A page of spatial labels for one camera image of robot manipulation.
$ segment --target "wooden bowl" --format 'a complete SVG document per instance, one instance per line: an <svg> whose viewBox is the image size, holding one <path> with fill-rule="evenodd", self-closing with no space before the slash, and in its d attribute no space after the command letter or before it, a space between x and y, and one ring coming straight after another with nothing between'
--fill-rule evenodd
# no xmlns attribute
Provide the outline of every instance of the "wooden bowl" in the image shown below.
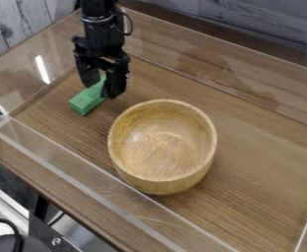
<svg viewBox="0 0 307 252"><path fill-rule="evenodd" d="M108 148L117 174L139 191L169 195L209 170L216 131L207 115L168 99L143 102L116 119Z"/></svg>

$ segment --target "bowl rim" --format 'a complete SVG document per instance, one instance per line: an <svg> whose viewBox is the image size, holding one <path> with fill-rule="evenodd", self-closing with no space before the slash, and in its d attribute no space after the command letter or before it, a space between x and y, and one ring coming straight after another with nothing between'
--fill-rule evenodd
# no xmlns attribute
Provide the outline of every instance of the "bowl rim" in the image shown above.
<svg viewBox="0 0 307 252"><path fill-rule="evenodd" d="M140 108L141 106L145 106L148 104L152 104L152 103L173 103L173 104L179 104L179 105L183 105L185 106L187 108L189 108L192 111L195 111L201 119L205 121L207 125L208 125L208 128L209 128L209 132L211 132L211 144L209 144L209 151L208 151L208 154L205 156L205 159L204 159L204 163L203 164L199 164L196 166L196 168L189 171L188 173L183 173L183 174L177 174L172 177L169 177L168 179L164 179L164 180L151 180L148 179L147 177L141 177L139 176L137 174L133 174L130 171L128 171L126 169L124 169L124 165L121 164L121 161L118 160L116 154L114 154L114 148L113 148L113 134L114 134L114 127L116 127L116 124L118 123L118 121L122 119L122 117L129 113L132 112L133 110L136 110L137 108ZM196 174L197 172L201 171L201 169L208 166L208 164L211 163L212 161L212 158L213 158L213 155L215 155L215 151L216 151L216 145L217 145L217 134L216 134L216 129L215 129L215 126L213 126L213 123L209 119L209 117L207 116L207 114L197 108L195 107L193 105L191 105L189 103L184 102L184 101L179 101L179 100L175 100L175 99L153 99L153 100L148 100L148 101L144 101L144 102L140 102L137 103L135 106L132 106L130 108L128 108L121 114L120 116L116 118L114 120L114 123L112 125L112 128L109 130L109 134L108 134L108 150L109 150L109 155L110 155L110 158L112 158L112 161L114 162L116 164L116 167L118 169L121 169L121 171L124 173L126 173L128 175L130 175L132 177L143 180L143 181L148 181L148 182L156 182L156 183L164 183L164 182L171 182L171 181L179 181L179 180L183 180L185 178L188 178L189 176L192 176L193 174Z"/></svg>

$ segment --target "robotic arm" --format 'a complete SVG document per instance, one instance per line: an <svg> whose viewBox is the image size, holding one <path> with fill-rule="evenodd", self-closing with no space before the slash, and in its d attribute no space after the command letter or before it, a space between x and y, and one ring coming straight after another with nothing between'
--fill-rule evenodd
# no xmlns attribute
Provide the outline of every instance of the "robotic arm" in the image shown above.
<svg viewBox="0 0 307 252"><path fill-rule="evenodd" d="M106 73L101 97L116 98L125 91L129 57L121 50L124 37L132 33L129 16L114 5L117 0L81 0L85 37L74 36L74 58L82 84L92 87ZM124 18L130 29L124 31Z"/></svg>

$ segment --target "green block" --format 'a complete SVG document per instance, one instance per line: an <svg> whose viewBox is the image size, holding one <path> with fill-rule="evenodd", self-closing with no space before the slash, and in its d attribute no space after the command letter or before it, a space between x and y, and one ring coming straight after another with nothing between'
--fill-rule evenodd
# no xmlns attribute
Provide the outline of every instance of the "green block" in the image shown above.
<svg viewBox="0 0 307 252"><path fill-rule="evenodd" d="M70 108L81 115L86 115L92 109L105 100L101 97L102 87L106 80L106 76L101 77L101 80L69 100Z"/></svg>

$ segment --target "wooden table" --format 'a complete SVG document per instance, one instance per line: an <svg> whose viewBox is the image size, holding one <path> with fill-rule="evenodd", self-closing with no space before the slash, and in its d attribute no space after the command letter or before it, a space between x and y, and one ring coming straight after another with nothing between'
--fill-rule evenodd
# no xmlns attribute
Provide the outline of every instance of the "wooden table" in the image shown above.
<svg viewBox="0 0 307 252"><path fill-rule="evenodd" d="M121 250L173 250L169 242L148 235L78 190L66 176L98 192L96 170L80 166L81 158L117 177L106 148L116 117L140 101L183 100L212 118L219 138L215 163L188 192L152 199L237 250L294 251L307 221L307 68L128 12L135 23L126 42L133 55L130 85L86 117L68 107L69 98L82 90L69 41L81 32L78 14L0 57L0 104L74 155L61 153L56 159L58 148L49 144L44 149L52 157L34 152L58 164L66 174L58 177L40 165L38 157L32 159L0 138L0 161ZM38 72L38 56L48 79ZM133 200L125 194L121 199ZM168 232L176 238L173 230Z"/></svg>

